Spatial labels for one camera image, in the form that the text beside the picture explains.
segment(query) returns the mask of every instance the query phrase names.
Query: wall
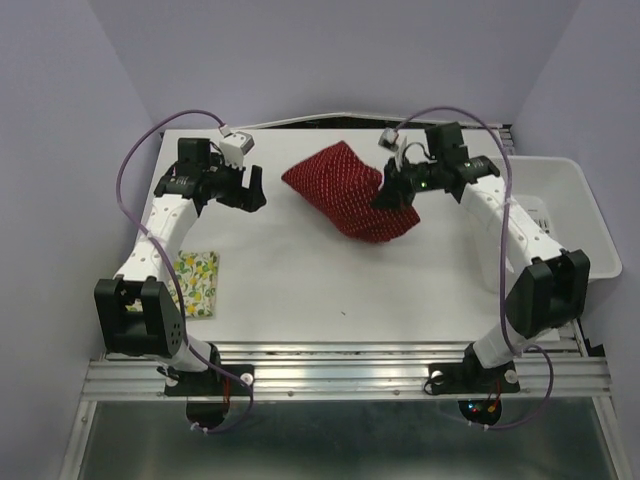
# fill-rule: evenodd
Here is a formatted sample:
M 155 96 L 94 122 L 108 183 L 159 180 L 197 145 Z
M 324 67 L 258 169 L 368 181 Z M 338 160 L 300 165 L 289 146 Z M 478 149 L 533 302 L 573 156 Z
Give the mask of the wall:
M 0 6 L 0 478 L 57 478 L 92 353 L 93 286 L 133 231 L 121 158 L 150 119 L 85 0 Z M 141 211 L 150 145 L 125 189 Z
M 584 327 L 604 342 L 629 458 L 640 476 L 640 2 L 584 0 L 515 123 L 519 153 L 577 160 L 623 263 L 594 285 Z
M 237 125 L 442 103 L 510 122 L 579 2 L 90 3 L 154 120 L 198 106 Z

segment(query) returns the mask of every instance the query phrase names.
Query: white basket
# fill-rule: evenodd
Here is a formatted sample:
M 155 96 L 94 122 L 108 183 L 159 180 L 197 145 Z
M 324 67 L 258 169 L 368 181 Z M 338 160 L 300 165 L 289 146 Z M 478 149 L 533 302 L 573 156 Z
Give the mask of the white basket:
M 580 166 L 568 158 L 509 158 L 513 196 L 552 238 L 570 251 L 582 249 L 587 254 L 591 260 L 589 281 L 620 275 L 620 257 Z M 501 158 L 492 161 L 502 166 Z M 487 254 L 488 248 L 496 251 L 497 243 L 488 240 L 474 217 L 469 220 L 485 284 L 497 292 L 497 254 Z M 509 278 L 508 288 L 514 280 Z

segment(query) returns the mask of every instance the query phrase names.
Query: purple cable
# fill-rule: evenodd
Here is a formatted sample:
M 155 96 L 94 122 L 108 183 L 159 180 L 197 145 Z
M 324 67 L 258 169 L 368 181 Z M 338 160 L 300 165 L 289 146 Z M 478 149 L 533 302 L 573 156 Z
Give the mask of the purple cable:
M 512 184 L 513 184 L 513 180 L 512 180 L 512 170 L 511 170 L 511 162 L 509 161 L 509 156 L 507 155 L 507 151 L 504 149 L 504 147 L 502 146 L 502 142 L 500 142 L 500 139 L 496 136 L 495 133 L 493 133 L 493 130 L 491 130 L 491 127 L 489 127 L 489 125 L 487 125 L 484 121 L 482 121 L 480 118 L 478 118 L 477 116 L 475 116 L 473 113 L 468 112 L 462 108 L 458 108 L 458 107 L 451 107 L 451 106 L 438 106 L 438 107 L 431 107 L 431 108 L 425 108 L 424 110 L 420 110 L 416 113 L 414 113 L 413 115 L 410 115 L 409 117 L 407 117 L 406 119 L 404 119 L 402 122 L 400 122 L 400 124 L 394 128 L 394 131 L 398 131 L 400 130 L 402 127 L 404 127 L 407 123 L 409 123 L 411 120 L 417 118 L 417 117 L 421 117 L 423 115 L 427 115 L 428 113 L 432 113 L 432 112 L 437 112 L 437 111 L 450 111 L 450 112 L 456 112 L 459 113 L 461 115 L 464 115 L 468 118 L 471 118 L 473 121 L 475 121 L 476 123 L 478 123 L 480 126 L 482 126 L 482 128 L 484 128 L 489 135 L 491 136 L 491 138 L 493 139 L 493 141 L 495 142 L 496 146 L 498 147 L 498 150 L 500 151 L 500 155 L 502 156 L 502 160 L 504 162 L 504 167 L 505 167 L 505 171 L 506 171 L 506 179 L 505 179 L 505 189 L 504 189 L 504 210 L 503 210 L 503 216 L 502 216 L 502 229 L 500 231 L 500 329 L 502 330 L 502 336 L 504 337 L 504 342 L 507 345 L 507 347 L 509 348 L 509 350 L 511 351 L 511 353 L 514 356 L 520 356 L 520 352 L 518 352 L 515 347 L 513 346 L 513 344 L 511 343 L 511 339 L 509 338 L 509 334 L 507 332 L 507 310 L 506 310 L 506 298 L 507 298 L 507 275 L 506 275 L 506 267 L 507 267 L 507 234 L 509 233 L 509 210 L 510 210 L 510 204 L 509 204 L 509 199 L 511 198 L 511 189 L 512 189 Z M 527 347 L 525 349 L 525 351 L 529 351 L 529 350 L 536 350 L 537 352 L 539 352 L 540 354 L 542 354 L 542 356 L 544 356 L 544 359 L 547 361 L 547 364 L 549 365 L 549 386 L 547 387 L 547 392 L 545 393 L 544 398 L 542 399 L 542 403 L 540 404 L 540 406 L 528 417 L 525 417 L 522 420 L 518 420 L 516 422 L 507 424 L 507 425 L 499 425 L 499 426 L 494 426 L 494 427 L 489 427 L 489 429 L 491 430 L 507 430 L 510 428 L 514 428 L 514 427 L 519 427 L 520 425 L 524 425 L 525 423 L 529 422 L 530 420 L 534 419 L 536 416 L 538 416 L 538 414 L 545 408 L 547 402 L 549 401 L 549 398 L 551 397 L 551 391 L 553 390 L 553 382 L 554 382 L 554 371 L 553 371 L 553 364 L 551 362 L 551 357 L 549 357 L 549 354 L 539 345 L 530 345 L 529 347 Z
M 160 255 L 160 258 L 162 259 L 162 263 L 164 264 L 165 268 L 169 272 L 169 276 L 171 277 L 171 281 L 173 282 L 173 284 L 175 286 L 175 289 L 176 289 L 176 293 L 178 294 L 178 303 L 180 304 L 180 316 L 182 317 L 182 322 L 183 322 L 183 325 L 184 325 L 185 332 L 187 331 L 187 315 L 186 315 L 186 310 L 185 310 L 185 307 L 184 307 L 184 295 L 182 294 L 182 289 L 180 288 L 180 282 L 178 281 L 178 276 L 176 274 L 176 271 L 174 270 L 173 265 L 171 263 L 171 260 L 169 259 L 169 255 L 167 255 L 167 252 L 164 250 L 164 248 L 162 248 L 162 245 L 160 244 L 160 242 L 158 242 L 158 240 L 156 240 L 152 235 L 149 235 L 149 229 L 147 227 L 145 227 L 144 224 L 142 222 L 140 222 L 140 220 L 138 220 L 135 217 L 135 215 L 125 206 L 124 202 L 122 201 L 122 176 L 124 174 L 125 168 L 127 167 L 127 164 L 129 163 L 129 160 L 131 160 L 131 157 L 133 156 L 133 154 L 138 150 L 140 145 L 142 145 L 142 143 L 147 138 L 149 138 L 154 132 L 156 132 L 158 129 L 162 128 L 163 126 L 165 126 L 167 123 L 171 122 L 172 120 L 175 120 L 178 117 L 182 117 L 183 115 L 189 115 L 189 114 L 205 115 L 207 117 L 210 117 L 210 118 L 214 119 L 216 122 L 218 122 L 218 125 L 220 127 L 225 125 L 225 123 L 220 119 L 220 117 L 218 117 L 216 114 L 208 112 L 206 110 L 197 110 L 197 109 L 194 109 L 194 110 L 183 110 L 181 112 L 175 113 L 175 114 L 165 118 L 164 120 L 162 120 L 157 125 L 154 125 L 153 127 L 151 127 L 149 130 L 146 131 L 146 133 L 144 135 L 142 135 L 142 137 L 140 137 L 140 139 L 133 145 L 133 147 L 131 147 L 131 150 L 129 150 L 129 153 L 127 153 L 127 155 L 124 157 L 124 160 L 122 161 L 122 165 L 120 165 L 120 170 L 118 170 L 118 176 L 116 178 L 116 199 L 118 201 L 118 207 L 120 208 L 122 213 L 124 213 L 127 216 L 127 218 L 131 221 L 131 223 L 133 223 L 136 226 L 136 228 L 140 232 L 142 232 L 149 239 L 149 241 L 152 243 L 152 245 L 158 251 L 158 254 Z M 207 434 L 224 433 L 224 432 L 228 432 L 229 430 L 234 429 L 235 427 L 240 425 L 240 423 L 242 423 L 249 416 L 249 413 L 251 412 L 251 409 L 253 408 L 253 388 L 248 383 L 243 381 L 240 377 L 237 377 L 236 375 L 233 375 L 232 373 L 227 372 L 223 368 L 220 368 L 219 366 L 211 363 L 209 361 L 209 359 L 204 358 L 202 355 L 200 355 L 196 351 L 196 349 L 193 348 L 189 344 L 188 335 L 184 336 L 184 341 L 185 341 L 185 344 L 187 345 L 187 348 L 189 349 L 189 351 L 199 361 L 201 361 L 203 364 L 205 364 L 208 368 L 218 372 L 220 375 L 223 375 L 223 376 L 227 377 L 229 380 L 233 380 L 234 382 L 240 384 L 242 387 L 244 387 L 249 392 L 249 405 L 247 406 L 247 408 L 245 409 L 244 413 L 242 414 L 242 416 L 238 420 L 233 422 L 231 425 L 228 425 L 226 427 L 217 427 L 217 428 L 215 428 L 213 430 L 205 430 L 205 429 L 201 428 L 201 430 L 204 431 Z

